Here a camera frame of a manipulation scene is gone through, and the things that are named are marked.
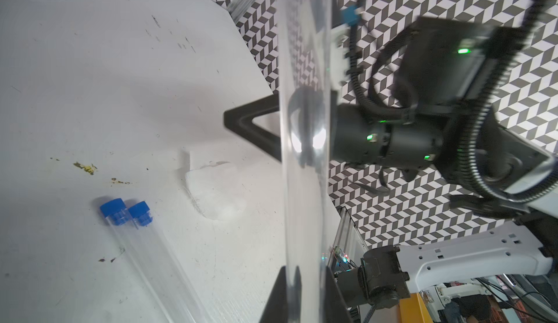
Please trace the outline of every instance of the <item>white tabletop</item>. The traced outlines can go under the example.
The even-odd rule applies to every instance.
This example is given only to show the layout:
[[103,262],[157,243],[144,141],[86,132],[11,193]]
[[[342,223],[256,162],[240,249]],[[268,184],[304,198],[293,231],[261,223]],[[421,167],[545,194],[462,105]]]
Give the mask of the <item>white tabletop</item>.
[[[164,319],[99,215],[116,197],[150,205],[214,318],[257,321],[285,264],[281,166],[223,128],[224,110],[270,94],[228,13],[0,0],[0,24],[2,321]],[[200,215],[183,181],[219,161],[247,202],[225,221]]]

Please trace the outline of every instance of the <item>clear plastic tube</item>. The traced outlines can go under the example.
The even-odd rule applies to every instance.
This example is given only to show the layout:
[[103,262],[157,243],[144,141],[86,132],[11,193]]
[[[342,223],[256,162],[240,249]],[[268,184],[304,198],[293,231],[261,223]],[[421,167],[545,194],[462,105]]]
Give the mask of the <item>clear plastic tube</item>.
[[324,320],[331,0],[277,0],[289,321]]
[[153,222],[147,204],[140,202],[128,210],[117,199],[101,206],[101,212],[169,322],[209,322],[209,315]]

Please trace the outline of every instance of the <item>geometric patterned wall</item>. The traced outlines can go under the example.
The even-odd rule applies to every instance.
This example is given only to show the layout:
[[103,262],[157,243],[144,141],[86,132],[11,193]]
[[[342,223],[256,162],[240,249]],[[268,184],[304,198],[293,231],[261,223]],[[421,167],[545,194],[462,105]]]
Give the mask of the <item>geometric patterned wall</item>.
[[[230,0],[213,0],[227,6]],[[355,0],[338,0],[346,7]],[[363,18],[366,28],[359,29],[358,45],[363,49],[361,65],[370,71],[383,46],[417,16],[426,15],[467,22],[518,26],[531,0],[367,0]],[[277,69],[277,27],[273,14],[275,0],[257,0],[237,27],[254,55],[272,90],[279,89]],[[498,120],[507,128],[548,151],[558,152],[558,6],[542,17],[530,46],[517,57],[509,82],[502,86],[494,101]],[[374,76],[381,98],[390,97],[394,71],[401,60],[392,62]],[[368,87],[362,78],[364,87]],[[349,85],[341,91],[342,101],[354,102]],[[452,239],[491,229],[502,220],[473,216],[466,210],[449,210],[448,194],[468,193],[447,184],[440,174],[428,168],[407,183],[399,171],[384,170],[392,187],[388,197],[368,195],[352,181],[379,187],[379,166],[361,171],[345,169],[343,163],[330,163],[329,194],[336,206],[345,206],[357,223],[366,242],[372,246],[422,244]]]

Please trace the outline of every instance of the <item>blue cap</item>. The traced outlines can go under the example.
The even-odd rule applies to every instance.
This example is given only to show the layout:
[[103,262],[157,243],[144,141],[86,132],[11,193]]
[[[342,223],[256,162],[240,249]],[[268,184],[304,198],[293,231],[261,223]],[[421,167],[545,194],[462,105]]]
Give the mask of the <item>blue cap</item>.
[[136,223],[140,226],[147,226],[153,221],[153,217],[149,213],[149,207],[145,201],[137,203],[135,206],[131,206],[128,211]]
[[112,222],[118,226],[126,223],[130,218],[126,211],[126,205],[120,198],[107,202],[101,206],[101,212],[104,217],[109,217]]

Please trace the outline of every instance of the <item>plastic test tube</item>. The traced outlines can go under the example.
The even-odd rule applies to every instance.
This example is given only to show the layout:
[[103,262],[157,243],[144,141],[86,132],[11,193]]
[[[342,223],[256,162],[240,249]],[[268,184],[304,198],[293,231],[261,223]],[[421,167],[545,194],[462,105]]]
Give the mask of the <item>plastic test tube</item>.
[[101,206],[108,224],[171,323],[205,323],[209,315],[182,266],[140,202],[126,209],[122,199]]

